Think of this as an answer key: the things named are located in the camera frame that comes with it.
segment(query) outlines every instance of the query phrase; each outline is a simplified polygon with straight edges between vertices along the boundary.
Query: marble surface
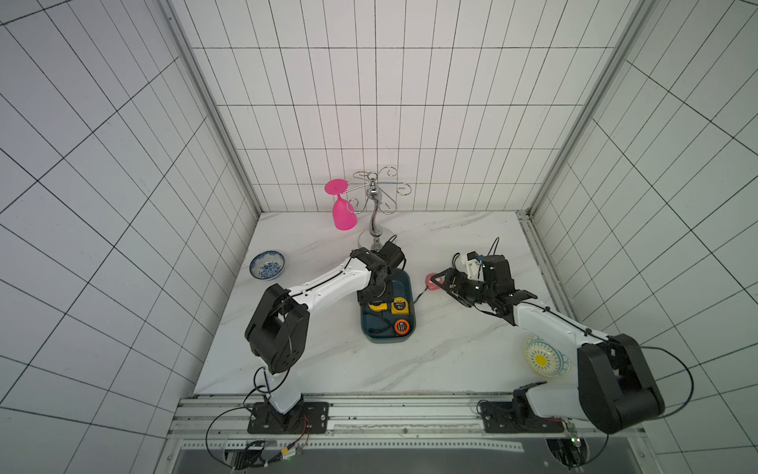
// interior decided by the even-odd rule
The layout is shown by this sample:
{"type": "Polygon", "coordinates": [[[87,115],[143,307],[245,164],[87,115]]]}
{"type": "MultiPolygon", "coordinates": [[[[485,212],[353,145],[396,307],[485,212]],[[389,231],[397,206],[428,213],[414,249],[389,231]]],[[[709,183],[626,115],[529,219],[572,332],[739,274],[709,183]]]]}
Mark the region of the marble surface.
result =
{"type": "MultiPolygon", "coordinates": [[[[454,253],[485,254],[500,237],[497,253],[509,260],[516,287],[552,304],[514,212],[398,212],[378,219],[386,235],[398,236],[414,294],[424,289],[425,275],[450,266],[454,253]]],[[[262,362],[250,351],[244,331],[263,290],[274,282],[282,287],[301,284],[337,266],[359,247],[358,235],[367,226],[367,217],[362,217],[354,229],[342,232],[334,228],[331,213],[265,213],[195,393],[250,391],[262,362]],[[273,281],[255,280],[247,268],[264,250],[278,250],[287,260],[273,281]]],[[[526,331],[465,308],[442,290],[424,293],[415,309],[417,327],[407,341],[375,344],[361,332],[355,296],[341,299],[311,317],[305,352],[290,378],[306,394],[511,391],[540,380],[524,358],[526,331]]]]}

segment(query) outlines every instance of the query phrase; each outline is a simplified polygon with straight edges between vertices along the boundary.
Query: tape measure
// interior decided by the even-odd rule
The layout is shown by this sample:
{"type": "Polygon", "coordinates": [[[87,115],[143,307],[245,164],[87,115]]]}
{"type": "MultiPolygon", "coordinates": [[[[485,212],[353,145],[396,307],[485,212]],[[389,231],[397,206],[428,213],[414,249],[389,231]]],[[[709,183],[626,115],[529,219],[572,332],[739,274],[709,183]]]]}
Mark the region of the tape measure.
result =
{"type": "Polygon", "coordinates": [[[405,319],[398,319],[395,321],[395,332],[401,336],[409,333],[411,325],[405,319]]]}
{"type": "Polygon", "coordinates": [[[392,314],[409,314],[408,300],[397,297],[392,302],[392,314]]]}

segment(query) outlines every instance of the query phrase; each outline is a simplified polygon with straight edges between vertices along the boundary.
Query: metal strip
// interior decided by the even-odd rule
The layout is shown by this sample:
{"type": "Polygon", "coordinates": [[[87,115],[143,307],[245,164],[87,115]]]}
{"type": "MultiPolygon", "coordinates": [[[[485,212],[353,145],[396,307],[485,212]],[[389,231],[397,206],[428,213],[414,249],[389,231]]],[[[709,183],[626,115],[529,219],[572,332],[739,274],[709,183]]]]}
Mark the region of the metal strip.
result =
{"type": "Polygon", "coordinates": [[[634,453],[634,458],[640,466],[642,474],[661,474],[663,472],[647,435],[640,433],[637,437],[630,437],[629,447],[631,448],[631,452],[634,453]]]}
{"type": "Polygon", "coordinates": [[[577,320],[571,298],[569,298],[560,278],[558,278],[558,272],[556,272],[556,267],[553,265],[553,260],[545,250],[545,246],[542,243],[540,235],[537,233],[537,229],[534,227],[534,223],[524,211],[519,211],[517,214],[518,223],[522,226],[526,240],[529,242],[532,256],[537,261],[537,266],[542,272],[542,279],[545,280],[545,285],[550,292],[550,298],[553,299],[553,304],[559,312],[577,320]]]}
{"type": "Polygon", "coordinates": [[[648,18],[650,18],[650,15],[653,13],[653,10],[659,2],[660,0],[640,0],[640,2],[637,4],[631,20],[624,30],[624,33],[621,35],[621,38],[619,38],[619,42],[613,49],[611,58],[608,60],[608,63],[603,69],[603,73],[600,75],[600,78],[593,86],[587,103],[585,103],[584,107],[582,107],[579,118],[572,126],[571,131],[561,146],[561,151],[558,154],[558,157],[550,167],[550,172],[547,174],[547,179],[542,183],[542,186],[540,186],[540,191],[537,193],[537,198],[534,200],[534,203],[528,210],[530,215],[534,215],[542,205],[542,202],[545,200],[545,196],[547,195],[547,190],[550,189],[550,187],[553,185],[553,182],[556,180],[556,176],[558,175],[560,169],[569,159],[569,156],[576,147],[576,144],[584,133],[584,130],[587,129],[587,125],[590,123],[595,111],[597,110],[598,106],[600,106],[600,103],[603,101],[603,98],[608,92],[608,88],[610,88],[613,80],[621,69],[621,66],[624,64],[624,60],[629,54],[631,47],[639,37],[642,28],[645,26],[645,23],[647,22],[648,18]]]}
{"type": "MultiPolygon", "coordinates": [[[[208,447],[220,450],[242,450],[245,446],[258,438],[234,439],[230,441],[209,441],[208,447]]],[[[286,447],[290,441],[278,440],[267,443],[266,449],[286,447]]],[[[414,438],[412,440],[388,440],[386,438],[354,438],[328,439],[308,441],[308,449],[452,449],[462,447],[467,449],[489,449],[523,453],[524,447],[517,441],[499,441],[494,439],[470,439],[470,438],[414,438]]],[[[205,450],[204,441],[182,440],[182,450],[205,450]]]]}
{"type": "Polygon", "coordinates": [[[202,100],[205,109],[208,111],[210,122],[216,129],[218,136],[221,137],[222,145],[224,146],[227,154],[232,158],[231,161],[234,163],[233,168],[237,173],[237,177],[239,177],[241,182],[245,184],[245,190],[247,191],[248,197],[252,201],[255,219],[257,220],[260,218],[261,213],[263,213],[261,203],[258,200],[258,197],[255,195],[255,191],[252,188],[250,179],[248,179],[245,168],[242,166],[242,159],[232,144],[229,131],[227,130],[224,121],[221,119],[221,116],[218,113],[218,108],[213,102],[210,89],[208,88],[208,84],[205,82],[205,78],[200,72],[200,67],[197,64],[195,54],[190,47],[190,43],[187,41],[182,26],[177,21],[177,15],[176,11],[174,10],[174,6],[171,4],[171,0],[153,1],[161,9],[163,19],[168,25],[169,30],[171,30],[171,35],[174,37],[175,43],[179,46],[179,52],[181,54],[182,60],[184,61],[184,64],[186,64],[186,66],[189,68],[189,75],[192,79],[192,82],[195,84],[195,88],[197,88],[197,90],[200,92],[200,99],[202,100]]]}

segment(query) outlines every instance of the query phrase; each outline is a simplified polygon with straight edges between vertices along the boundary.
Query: black cable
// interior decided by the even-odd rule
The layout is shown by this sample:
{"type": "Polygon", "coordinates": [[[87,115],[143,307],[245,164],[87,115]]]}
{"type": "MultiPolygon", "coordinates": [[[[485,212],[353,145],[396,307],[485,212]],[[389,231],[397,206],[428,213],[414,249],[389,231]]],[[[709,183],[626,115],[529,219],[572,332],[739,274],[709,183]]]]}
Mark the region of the black cable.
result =
{"type": "Polygon", "coordinates": [[[376,318],[381,319],[384,322],[384,324],[387,325],[386,328],[369,328],[368,332],[370,332],[371,334],[381,334],[381,333],[383,333],[385,331],[389,331],[389,330],[392,329],[392,323],[390,322],[390,320],[387,319],[387,318],[385,318],[384,316],[382,316],[380,313],[378,313],[378,312],[367,312],[366,314],[369,314],[369,315],[372,315],[372,316],[374,316],[376,318]]]}
{"type": "Polygon", "coordinates": [[[595,339],[598,339],[598,340],[600,340],[600,341],[603,341],[603,342],[607,342],[607,343],[609,343],[609,344],[614,344],[614,345],[616,345],[616,346],[620,346],[620,347],[633,347],[633,348],[636,348],[636,349],[660,350],[660,351],[662,351],[662,352],[665,352],[665,353],[667,353],[668,355],[670,355],[670,356],[671,356],[671,357],[673,357],[674,359],[676,359],[676,361],[677,361],[678,363],[680,363],[682,367],[684,367],[684,370],[687,372],[687,375],[689,375],[689,377],[690,377],[690,394],[689,394],[689,396],[687,397],[687,400],[685,400],[685,401],[684,401],[684,403],[681,405],[681,407],[677,408],[676,410],[672,411],[671,413],[669,413],[669,414],[667,414],[667,415],[661,415],[661,416],[657,416],[656,418],[653,418],[653,419],[664,419],[664,418],[668,418],[668,417],[670,417],[671,415],[674,415],[674,414],[676,414],[676,413],[679,413],[679,412],[681,412],[681,411],[682,411],[682,410],[683,410],[683,409],[684,409],[684,408],[685,408],[685,407],[686,407],[686,406],[687,406],[687,405],[690,403],[690,400],[692,400],[692,395],[693,395],[693,394],[694,394],[694,392],[695,392],[695,379],[694,379],[694,378],[693,378],[693,376],[692,376],[692,372],[690,372],[690,369],[687,367],[687,364],[685,364],[684,362],[682,362],[682,361],[681,361],[681,359],[679,359],[677,356],[675,356],[674,354],[670,353],[670,352],[669,352],[669,351],[667,351],[666,349],[663,349],[662,347],[653,347],[653,346],[625,346],[624,344],[621,344],[621,343],[619,343],[619,342],[616,342],[616,341],[610,341],[610,340],[608,340],[608,339],[603,339],[602,337],[599,337],[599,336],[596,336],[595,334],[593,334],[593,333],[592,333],[592,329],[590,329],[590,328],[586,328],[586,329],[580,328],[579,326],[577,326],[576,324],[572,323],[572,322],[571,322],[571,321],[569,321],[568,319],[564,318],[564,317],[563,317],[563,316],[561,316],[560,314],[558,314],[558,313],[556,313],[556,312],[553,312],[553,311],[551,311],[551,310],[550,310],[550,307],[549,307],[549,306],[545,306],[545,307],[542,307],[542,306],[540,306],[540,305],[537,305],[537,304],[534,304],[534,303],[529,303],[528,301],[522,301],[522,303],[526,303],[526,304],[528,304],[528,305],[532,305],[532,306],[534,306],[535,308],[539,308],[539,309],[542,309],[543,311],[547,311],[547,312],[549,312],[550,314],[552,314],[552,315],[554,315],[554,316],[558,316],[558,317],[559,317],[560,319],[562,319],[562,320],[563,320],[563,321],[564,321],[566,324],[569,324],[569,325],[571,325],[571,326],[573,326],[573,327],[577,328],[577,329],[578,329],[579,331],[581,331],[583,334],[585,334],[585,335],[587,335],[587,336],[592,336],[592,337],[594,337],[595,339]]]}
{"type": "Polygon", "coordinates": [[[497,252],[498,243],[500,243],[500,237],[495,237],[495,241],[492,242],[492,245],[490,246],[490,251],[487,252],[487,256],[493,255],[495,252],[497,252]]]}
{"type": "Polygon", "coordinates": [[[229,413],[229,412],[233,412],[234,410],[242,410],[242,409],[246,409],[246,408],[247,408],[247,407],[245,407],[245,406],[242,406],[242,407],[234,407],[234,408],[230,408],[230,409],[228,409],[228,410],[227,410],[227,411],[225,411],[225,412],[222,412],[222,413],[220,413],[218,416],[216,416],[215,418],[213,418],[213,421],[211,422],[211,424],[210,424],[210,425],[208,425],[208,429],[206,429],[206,430],[205,430],[205,450],[206,450],[206,451],[208,451],[208,454],[210,454],[210,455],[211,455],[211,457],[212,457],[212,458],[213,458],[213,459],[214,459],[214,460],[215,460],[217,463],[221,463],[221,464],[224,464],[226,467],[228,467],[229,469],[232,469],[232,470],[235,470],[235,469],[234,469],[234,467],[233,467],[231,464],[227,464],[227,463],[226,463],[226,462],[224,462],[223,460],[220,460],[220,459],[218,459],[218,458],[217,458],[216,456],[214,456],[214,455],[213,455],[213,453],[211,452],[211,448],[208,446],[208,433],[210,433],[210,432],[211,432],[211,427],[212,427],[212,426],[213,426],[213,424],[216,422],[216,420],[217,420],[217,419],[219,419],[219,418],[221,418],[223,415],[226,415],[226,414],[227,414],[227,413],[229,413]]]}
{"type": "MultiPolygon", "coordinates": [[[[252,377],[252,383],[253,383],[253,384],[255,384],[255,377],[256,377],[256,376],[257,376],[257,374],[258,374],[258,370],[256,370],[256,371],[255,371],[255,375],[252,377]]],[[[285,372],[285,373],[284,373],[284,378],[282,378],[282,381],[281,381],[281,382],[279,382],[279,385],[277,385],[277,386],[276,386],[276,387],[274,387],[273,389],[269,390],[269,387],[268,387],[268,377],[266,377],[266,372],[263,372],[263,380],[265,381],[265,387],[266,387],[266,391],[260,390],[260,388],[263,388],[263,387],[264,387],[263,385],[258,385],[258,386],[256,386],[255,388],[253,388],[253,390],[258,390],[259,392],[261,392],[261,393],[262,393],[262,394],[264,394],[264,395],[272,394],[272,393],[274,393],[276,390],[278,390],[278,388],[279,388],[279,387],[281,387],[281,386],[284,384],[284,381],[285,381],[285,380],[287,380],[287,376],[288,376],[289,374],[290,374],[290,369],[287,369],[287,372],[285,372]]]]}
{"type": "Polygon", "coordinates": [[[479,309],[479,308],[477,308],[477,307],[476,307],[476,303],[472,304],[472,305],[471,305],[471,307],[472,307],[472,308],[474,308],[474,309],[476,309],[476,310],[477,310],[477,311],[479,311],[479,312],[483,312],[484,314],[488,314],[488,315],[490,315],[490,316],[495,316],[495,317],[497,317],[497,314],[495,314],[494,312],[490,312],[490,311],[484,311],[483,309],[479,309]]]}
{"type": "Polygon", "coordinates": [[[588,460],[584,461],[582,464],[580,464],[580,465],[578,465],[578,466],[574,466],[574,467],[584,467],[584,466],[586,466],[587,464],[589,464],[589,463],[591,463],[592,461],[594,461],[595,459],[597,459],[598,457],[600,457],[600,455],[603,453],[603,450],[605,450],[605,449],[606,449],[606,446],[608,446],[608,440],[610,439],[610,437],[611,437],[610,435],[606,435],[606,442],[605,442],[605,443],[603,443],[603,447],[602,447],[602,448],[600,448],[600,450],[599,450],[599,451],[597,451],[597,454],[595,454],[595,456],[594,456],[594,457],[592,457],[591,459],[588,459],[588,460]]]}
{"type": "Polygon", "coordinates": [[[424,293],[426,293],[426,290],[428,290],[428,289],[429,289],[429,287],[424,287],[424,291],[422,291],[421,293],[418,294],[418,296],[416,297],[416,299],[413,300],[413,304],[416,304],[416,302],[418,301],[418,298],[421,298],[421,295],[424,294],[424,293]]]}
{"type": "MultiPolygon", "coordinates": [[[[495,240],[493,240],[492,245],[490,245],[490,251],[487,252],[487,256],[493,255],[495,252],[497,252],[497,245],[500,243],[500,237],[495,237],[495,240]]],[[[479,275],[481,274],[481,263],[479,264],[479,269],[476,272],[476,278],[479,279],[479,275]]]]}

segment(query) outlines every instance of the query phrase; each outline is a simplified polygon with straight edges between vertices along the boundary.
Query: wire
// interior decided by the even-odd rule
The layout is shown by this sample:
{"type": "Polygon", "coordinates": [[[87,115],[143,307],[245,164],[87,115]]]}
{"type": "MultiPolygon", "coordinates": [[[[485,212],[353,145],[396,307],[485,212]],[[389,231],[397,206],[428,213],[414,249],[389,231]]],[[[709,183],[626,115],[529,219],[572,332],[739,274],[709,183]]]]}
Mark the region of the wire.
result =
{"type": "Polygon", "coordinates": [[[498,243],[500,243],[500,237],[495,237],[495,241],[492,242],[492,245],[490,246],[490,251],[487,252],[487,256],[493,255],[495,252],[497,252],[498,243]]]}
{"type": "Polygon", "coordinates": [[[218,459],[218,458],[217,458],[216,456],[214,456],[214,455],[213,455],[213,453],[211,452],[211,448],[208,446],[208,433],[210,433],[210,432],[211,432],[211,427],[213,426],[213,424],[216,422],[216,420],[217,420],[217,419],[221,418],[223,415],[226,415],[226,414],[227,414],[227,413],[229,413],[229,412],[233,412],[234,410],[242,410],[242,409],[247,409],[247,407],[245,407],[245,406],[242,406],[242,407],[234,407],[234,408],[231,408],[231,409],[229,409],[229,410],[227,410],[227,411],[225,411],[225,412],[222,412],[222,413],[220,413],[218,416],[216,416],[215,418],[213,418],[213,421],[211,422],[211,424],[210,424],[210,425],[208,425],[208,429],[206,429],[206,430],[205,430],[205,450],[206,450],[206,451],[208,451],[208,454],[210,454],[210,455],[211,455],[211,457],[212,457],[212,458],[213,458],[213,459],[214,459],[214,460],[215,460],[217,463],[221,463],[221,464],[224,464],[226,467],[228,467],[229,469],[232,469],[232,470],[234,470],[234,467],[233,467],[231,464],[227,464],[227,463],[225,463],[224,461],[222,461],[222,460],[218,459]]]}
{"type": "MultiPolygon", "coordinates": [[[[492,245],[490,245],[490,251],[487,252],[487,256],[493,255],[495,252],[497,252],[497,244],[500,243],[500,237],[495,237],[495,240],[493,240],[492,245]]],[[[481,263],[479,265],[479,269],[476,272],[476,278],[479,279],[479,275],[481,274],[481,263]]]]}
{"type": "MultiPolygon", "coordinates": [[[[263,390],[260,390],[260,389],[259,389],[259,388],[263,388],[263,385],[259,385],[258,387],[256,387],[256,388],[253,388],[253,390],[258,390],[259,392],[261,392],[261,393],[262,393],[262,394],[264,394],[264,395],[272,394],[272,393],[274,393],[276,390],[278,390],[278,389],[279,389],[279,387],[281,387],[281,386],[284,384],[284,381],[285,381],[285,380],[287,380],[287,376],[288,376],[289,374],[290,374],[290,369],[287,369],[287,372],[285,372],[285,373],[284,373],[284,378],[282,378],[282,381],[281,381],[281,382],[279,382],[279,385],[277,385],[276,387],[274,387],[274,388],[272,388],[272,389],[269,389],[269,387],[268,387],[268,377],[266,377],[266,372],[263,372],[263,380],[265,381],[265,387],[266,387],[266,391],[263,391],[263,390]]],[[[254,384],[255,384],[255,375],[252,377],[252,383],[254,383],[254,384]]]]}
{"type": "Polygon", "coordinates": [[[681,412],[690,403],[690,400],[692,400],[692,395],[695,392],[695,379],[692,377],[692,372],[690,372],[690,369],[687,367],[687,364],[685,364],[684,362],[682,362],[681,359],[679,359],[677,356],[675,356],[674,354],[670,353],[666,349],[663,349],[662,347],[654,347],[654,346],[625,346],[624,344],[621,344],[621,343],[616,342],[616,341],[610,341],[608,339],[603,339],[602,337],[599,337],[599,336],[596,336],[595,334],[593,334],[592,333],[592,329],[590,329],[590,328],[584,328],[584,329],[580,328],[579,326],[577,326],[576,324],[572,323],[568,319],[564,318],[560,314],[551,311],[549,306],[542,307],[542,306],[534,304],[534,303],[529,303],[528,301],[522,301],[522,303],[526,303],[528,305],[534,306],[535,308],[539,308],[539,309],[542,309],[543,311],[547,311],[550,314],[552,314],[554,316],[557,316],[558,318],[562,319],[566,324],[569,324],[569,325],[577,328],[579,331],[581,331],[585,335],[592,336],[595,339],[599,339],[600,341],[607,342],[609,344],[613,344],[613,345],[620,346],[620,347],[632,347],[632,348],[636,348],[636,349],[660,350],[662,352],[667,353],[668,355],[670,355],[674,359],[676,359],[676,361],[678,363],[680,363],[682,367],[684,367],[684,370],[687,372],[687,375],[690,377],[690,394],[688,395],[687,400],[685,400],[684,403],[681,405],[681,407],[677,408],[676,410],[672,411],[671,413],[668,413],[666,415],[657,416],[656,418],[653,418],[653,419],[664,419],[664,418],[670,417],[671,415],[675,415],[676,413],[681,412]]]}
{"type": "Polygon", "coordinates": [[[421,293],[419,293],[418,296],[416,297],[416,299],[413,300],[413,304],[416,304],[416,302],[418,301],[418,298],[421,298],[421,295],[424,294],[424,293],[426,293],[426,290],[428,290],[428,289],[429,289],[429,287],[425,287],[424,291],[422,291],[421,293]]]}
{"type": "Polygon", "coordinates": [[[608,440],[610,439],[610,437],[611,437],[610,435],[606,435],[606,442],[605,442],[605,443],[603,443],[603,447],[602,447],[602,448],[600,448],[600,450],[599,450],[599,451],[597,451],[597,454],[595,454],[595,456],[594,456],[594,457],[592,457],[591,459],[588,459],[588,460],[584,461],[582,464],[580,464],[580,465],[578,465],[578,466],[575,466],[575,467],[584,467],[584,466],[586,466],[587,464],[589,464],[589,463],[591,463],[592,461],[594,461],[595,459],[597,459],[598,457],[600,457],[600,455],[603,453],[603,450],[605,450],[605,449],[606,449],[606,446],[608,446],[608,440]]]}
{"type": "MultiPolygon", "coordinates": [[[[303,416],[305,419],[305,426],[309,426],[311,424],[311,420],[308,419],[307,416],[303,416]]],[[[308,436],[305,437],[305,443],[303,443],[302,447],[308,446],[308,441],[311,440],[311,430],[308,430],[308,436]]]]}

